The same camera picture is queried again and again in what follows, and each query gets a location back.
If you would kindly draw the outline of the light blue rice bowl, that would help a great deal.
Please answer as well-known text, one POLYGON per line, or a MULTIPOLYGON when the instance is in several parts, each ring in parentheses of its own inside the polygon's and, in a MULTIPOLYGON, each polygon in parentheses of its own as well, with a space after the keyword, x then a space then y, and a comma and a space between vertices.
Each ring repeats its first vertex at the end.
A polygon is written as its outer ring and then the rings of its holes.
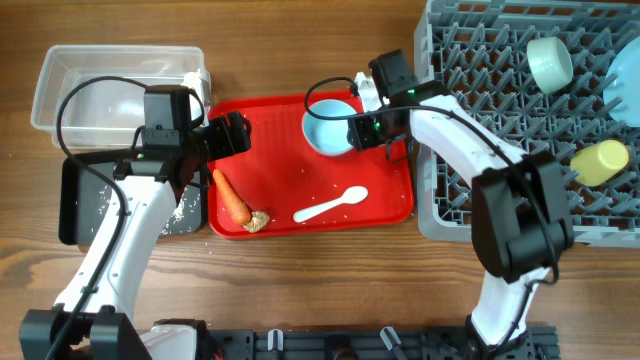
MULTIPOLYGON (((355 115, 349 104, 335 99, 321 100, 310 106, 312 112, 327 117, 355 115)), ((322 120, 308 112, 302 118, 302 129, 308 144, 325 156, 340 156, 353 149, 347 139, 348 121, 322 120)))

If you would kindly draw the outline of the pale green bowl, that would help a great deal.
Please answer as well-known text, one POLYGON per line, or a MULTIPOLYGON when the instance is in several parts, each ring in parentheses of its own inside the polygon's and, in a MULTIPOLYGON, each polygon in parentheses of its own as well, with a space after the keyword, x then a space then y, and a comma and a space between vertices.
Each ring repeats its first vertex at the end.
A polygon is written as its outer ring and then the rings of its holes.
POLYGON ((557 37, 530 40, 526 55, 538 88, 550 95, 573 79, 573 63, 566 45, 557 37))

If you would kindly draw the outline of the yellow plastic cup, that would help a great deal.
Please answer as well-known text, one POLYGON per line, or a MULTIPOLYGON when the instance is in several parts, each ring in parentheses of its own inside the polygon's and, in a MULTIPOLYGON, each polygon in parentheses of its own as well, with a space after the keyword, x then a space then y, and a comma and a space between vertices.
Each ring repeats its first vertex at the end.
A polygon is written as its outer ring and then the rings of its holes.
POLYGON ((578 172, 579 183, 594 187, 614 177, 629 161, 629 150, 622 142, 604 140, 577 152, 570 161, 570 169, 578 172))

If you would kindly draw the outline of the light blue plate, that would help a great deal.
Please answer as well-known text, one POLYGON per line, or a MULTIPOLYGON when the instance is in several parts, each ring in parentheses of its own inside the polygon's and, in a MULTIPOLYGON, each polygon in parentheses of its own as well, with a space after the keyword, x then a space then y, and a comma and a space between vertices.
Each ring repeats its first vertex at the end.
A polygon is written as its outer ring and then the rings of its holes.
POLYGON ((608 114, 629 127, 639 127, 639 38, 628 43, 615 57, 607 76, 615 79, 604 89, 608 114))

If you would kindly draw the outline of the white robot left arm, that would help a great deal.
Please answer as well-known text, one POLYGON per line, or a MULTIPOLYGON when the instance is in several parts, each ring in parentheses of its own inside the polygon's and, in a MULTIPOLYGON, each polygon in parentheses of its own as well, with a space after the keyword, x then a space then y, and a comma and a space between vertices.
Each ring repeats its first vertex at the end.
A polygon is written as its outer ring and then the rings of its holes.
POLYGON ((181 85, 144 88, 144 123, 130 149, 104 175, 67 158, 112 190, 86 257, 49 310, 30 310, 19 331, 27 359, 220 359, 202 320, 169 319, 140 334, 132 324, 140 283, 166 222, 197 172, 246 152, 252 127, 240 112, 194 117, 196 92, 181 85))

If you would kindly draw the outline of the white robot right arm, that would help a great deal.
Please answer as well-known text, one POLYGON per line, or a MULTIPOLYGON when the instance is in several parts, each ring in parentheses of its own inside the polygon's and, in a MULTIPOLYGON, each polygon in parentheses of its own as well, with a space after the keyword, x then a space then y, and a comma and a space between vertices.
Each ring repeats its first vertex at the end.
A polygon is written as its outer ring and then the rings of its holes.
POLYGON ((494 135, 441 82, 419 82, 400 50, 368 67, 349 86, 363 108, 348 120, 350 143, 364 151, 408 137, 462 177, 471 189, 471 240, 485 269, 467 322, 470 351, 489 359, 522 345, 535 291, 558 281, 560 256, 575 241, 559 161, 494 135))

